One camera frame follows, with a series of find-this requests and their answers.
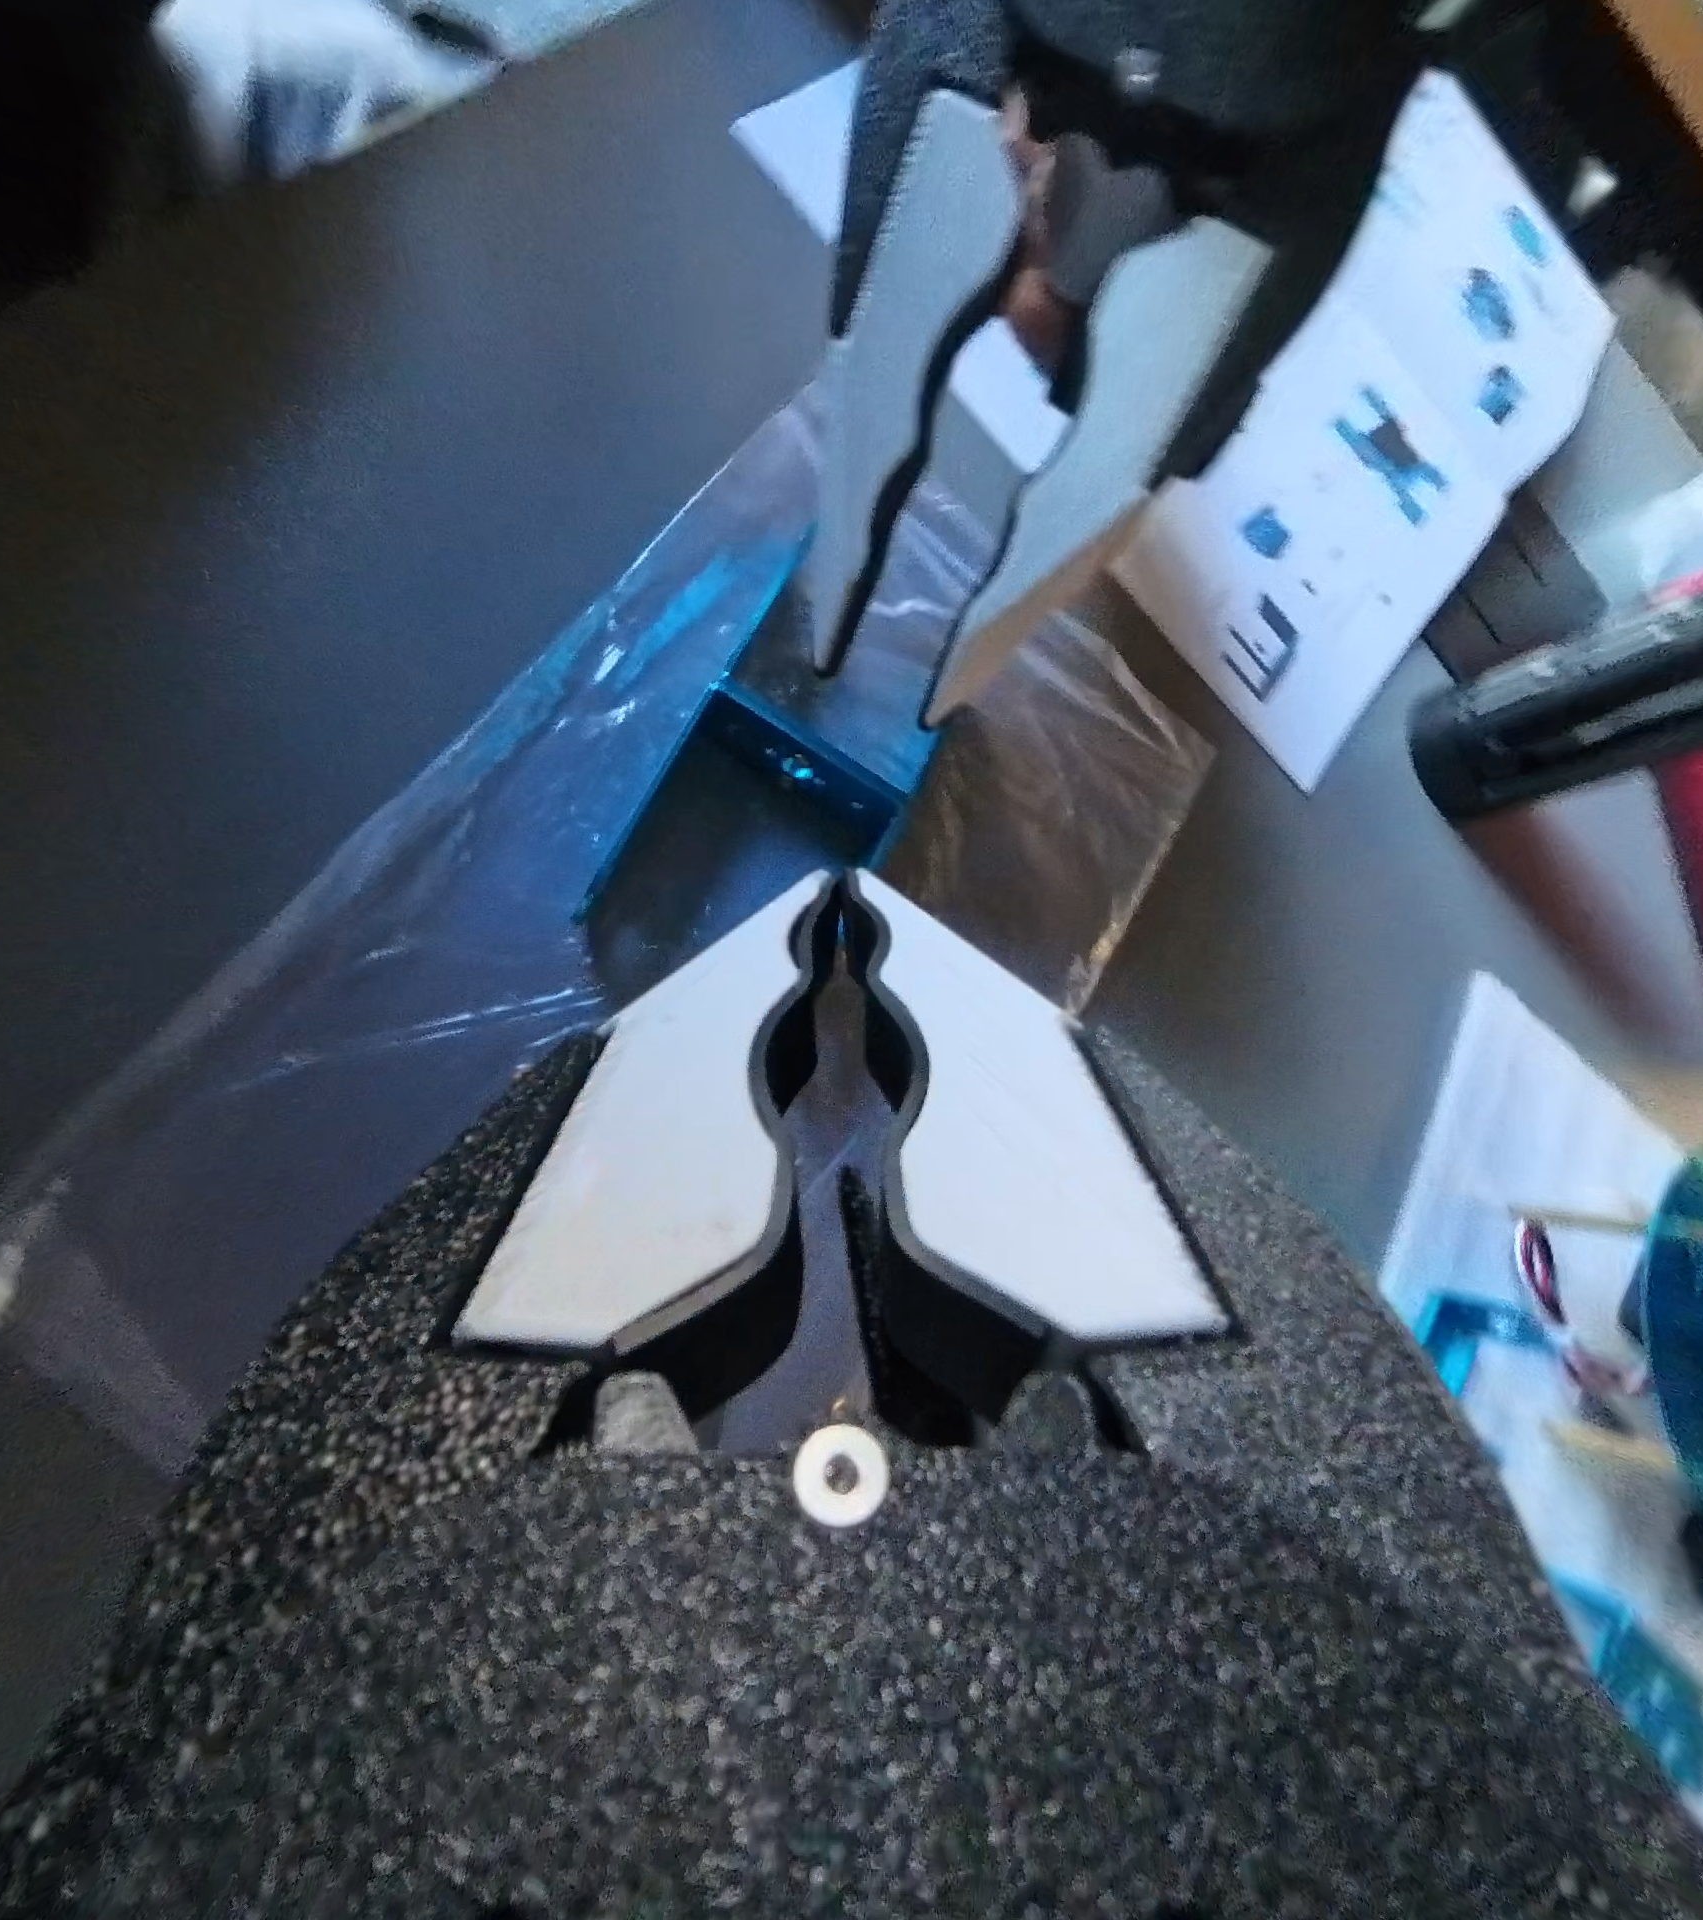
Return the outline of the black perforated cylinder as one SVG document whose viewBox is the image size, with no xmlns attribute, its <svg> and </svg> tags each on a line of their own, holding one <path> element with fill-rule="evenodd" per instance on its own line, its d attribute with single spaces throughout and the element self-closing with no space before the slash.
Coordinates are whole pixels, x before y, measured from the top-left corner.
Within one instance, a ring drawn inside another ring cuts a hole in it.
<svg viewBox="0 0 1703 1920">
<path fill-rule="evenodd" d="M 1474 822 L 1703 750 L 1703 593 L 1542 646 L 1426 695 L 1412 769 Z"/>
</svg>

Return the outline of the clear plastic bag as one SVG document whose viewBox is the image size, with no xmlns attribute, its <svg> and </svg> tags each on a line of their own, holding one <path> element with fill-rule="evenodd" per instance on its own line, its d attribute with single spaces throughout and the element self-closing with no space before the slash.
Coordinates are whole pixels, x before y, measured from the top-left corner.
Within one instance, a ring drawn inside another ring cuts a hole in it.
<svg viewBox="0 0 1703 1920">
<path fill-rule="evenodd" d="M 1214 747 L 1072 616 L 938 733 L 880 855 L 699 741 L 575 924 L 815 502 L 801 397 L 0 1189 L 0 1338 L 159 1472 L 187 1463 L 289 1303 L 519 1069 L 803 876 L 870 866 L 1084 1012 Z M 924 488 L 876 608 L 936 654 L 988 543 Z"/>
</svg>

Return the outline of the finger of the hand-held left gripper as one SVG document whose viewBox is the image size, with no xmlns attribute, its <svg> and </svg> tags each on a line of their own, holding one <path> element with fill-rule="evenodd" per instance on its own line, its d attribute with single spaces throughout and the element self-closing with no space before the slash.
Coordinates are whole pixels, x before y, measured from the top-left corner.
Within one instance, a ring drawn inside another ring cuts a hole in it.
<svg viewBox="0 0 1703 1920">
<path fill-rule="evenodd" d="M 922 95 L 864 279 L 821 370 L 815 665 L 847 662 L 900 515 L 928 465 L 954 362 L 996 307 L 1020 232 L 1000 113 L 958 89 Z"/>
<path fill-rule="evenodd" d="M 1108 270 L 1086 323 L 1078 409 L 1012 502 L 1000 554 L 926 693 L 924 726 L 976 704 L 1130 538 L 1270 259 L 1264 242 L 1204 215 Z"/>
</svg>

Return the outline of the grey desk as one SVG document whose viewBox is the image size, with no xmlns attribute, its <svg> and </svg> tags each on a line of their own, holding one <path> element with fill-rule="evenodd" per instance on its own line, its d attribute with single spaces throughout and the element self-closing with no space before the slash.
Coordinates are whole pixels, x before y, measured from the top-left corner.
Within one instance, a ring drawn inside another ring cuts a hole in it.
<svg viewBox="0 0 1703 1920">
<path fill-rule="evenodd" d="M 731 128 L 850 52 L 831 4 L 655 4 L 0 312 L 0 1187 L 813 372 L 817 236 Z M 1418 650 L 1304 796 L 1122 595 L 1086 617 L 1218 750 L 1092 1017 L 1358 1259 L 1472 972 L 1703 1126 L 1642 779 L 1444 827 Z M 0 1799 L 175 1477 L 0 1339 Z"/>
</svg>

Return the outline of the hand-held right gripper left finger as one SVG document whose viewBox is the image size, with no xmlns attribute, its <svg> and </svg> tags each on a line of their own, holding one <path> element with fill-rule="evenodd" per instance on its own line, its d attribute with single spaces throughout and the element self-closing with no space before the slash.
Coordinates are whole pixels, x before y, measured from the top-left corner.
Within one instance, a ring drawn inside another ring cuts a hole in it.
<svg viewBox="0 0 1703 1920">
<path fill-rule="evenodd" d="M 641 1347 L 755 1279 L 797 1200 L 839 876 L 803 876 L 633 1000 L 469 1296 L 463 1347 Z"/>
</svg>

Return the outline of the small blue U bracket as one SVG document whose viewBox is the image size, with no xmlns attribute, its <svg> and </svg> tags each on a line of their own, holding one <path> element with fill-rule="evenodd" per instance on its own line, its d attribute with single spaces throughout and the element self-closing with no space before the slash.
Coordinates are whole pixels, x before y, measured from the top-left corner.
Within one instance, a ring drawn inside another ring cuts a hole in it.
<svg viewBox="0 0 1703 1920">
<path fill-rule="evenodd" d="M 1482 1296 L 1432 1292 L 1414 1319 L 1414 1338 L 1452 1398 L 1464 1399 L 1480 1350 L 1548 1351 L 1552 1341 L 1518 1305 Z"/>
</svg>

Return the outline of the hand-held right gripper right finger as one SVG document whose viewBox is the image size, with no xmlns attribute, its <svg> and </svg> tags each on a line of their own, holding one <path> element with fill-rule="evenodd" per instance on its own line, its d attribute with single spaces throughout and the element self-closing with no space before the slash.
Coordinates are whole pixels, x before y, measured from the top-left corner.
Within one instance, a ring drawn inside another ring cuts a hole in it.
<svg viewBox="0 0 1703 1920">
<path fill-rule="evenodd" d="M 849 876 L 888 1109 L 886 1329 L 908 1351 L 1122 1351 L 1234 1319 L 1050 997 L 868 870 Z"/>
</svg>

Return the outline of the blue perforated bracket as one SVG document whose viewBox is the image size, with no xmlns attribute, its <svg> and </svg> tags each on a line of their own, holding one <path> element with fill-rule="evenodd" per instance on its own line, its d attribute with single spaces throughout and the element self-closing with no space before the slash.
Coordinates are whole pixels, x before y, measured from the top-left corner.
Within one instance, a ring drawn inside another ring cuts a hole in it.
<svg viewBox="0 0 1703 1920">
<path fill-rule="evenodd" d="M 1600 1689 L 1686 1794 L 1703 1791 L 1703 1682 L 1620 1595 L 1558 1567 L 1560 1610 Z"/>
</svg>

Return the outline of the white instruction booklet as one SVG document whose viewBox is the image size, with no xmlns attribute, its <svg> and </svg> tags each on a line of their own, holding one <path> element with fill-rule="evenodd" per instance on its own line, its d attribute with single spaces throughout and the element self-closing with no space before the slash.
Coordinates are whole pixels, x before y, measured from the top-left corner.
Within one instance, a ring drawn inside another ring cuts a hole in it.
<svg viewBox="0 0 1703 1920">
<path fill-rule="evenodd" d="M 1576 429 L 1612 327 L 1466 87 L 1432 69 L 1330 288 L 1238 429 L 1198 478 L 1156 482 L 1102 573 L 1310 794 L 1512 493 Z M 984 332 L 948 386 L 1026 458 L 1022 485 L 1074 412 L 1008 372 L 1006 322 Z"/>
</svg>

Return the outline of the white foam sheet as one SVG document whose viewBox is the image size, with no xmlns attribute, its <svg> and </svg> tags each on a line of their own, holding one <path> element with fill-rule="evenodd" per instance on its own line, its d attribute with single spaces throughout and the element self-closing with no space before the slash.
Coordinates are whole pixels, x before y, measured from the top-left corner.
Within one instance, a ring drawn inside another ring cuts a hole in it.
<svg viewBox="0 0 1703 1920">
<path fill-rule="evenodd" d="M 1480 972 L 1384 1259 L 1384 1293 L 1410 1329 L 1432 1292 L 1506 1301 L 1540 1325 L 1514 1268 L 1506 1203 L 1652 1210 L 1682 1162 L 1678 1141 L 1510 987 Z M 1618 1308 L 1632 1243 L 1552 1227 L 1548 1245 L 1580 1339 L 1630 1359 Z M 1558 1440 L 1560 1428 L 1610 1428 L 1610 1409 L 1630 1428 L 1656 1431 L 1650 1404 L 1586 1399 L 1554 1343 L 1548 1351 L 1484 1346 L 1466 1398 L 1456 1402 L 1544 1574 L 1568 1572 L 1620 1595 L 1703 1682 L 1703 1595 L 1680 1556 L 1680 1493 L 1596 1466 Z M 1680 1795 L 1703 1821 L 1703 1791 Z"/>
</svg>

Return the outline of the dark brown flat box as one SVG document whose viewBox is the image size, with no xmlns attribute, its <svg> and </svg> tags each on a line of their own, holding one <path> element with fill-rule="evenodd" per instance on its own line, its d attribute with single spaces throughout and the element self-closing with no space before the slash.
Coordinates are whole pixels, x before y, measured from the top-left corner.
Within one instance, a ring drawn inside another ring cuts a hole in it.
<svg viewBox="0 0 1703 1920">
<path fill-rule="evenodd" d="M 1458 683 L 1590 628 L 1606 597 L 1536 488 L 1512 493 L 1488 543 L 1424 632 Z"/>
</svg>

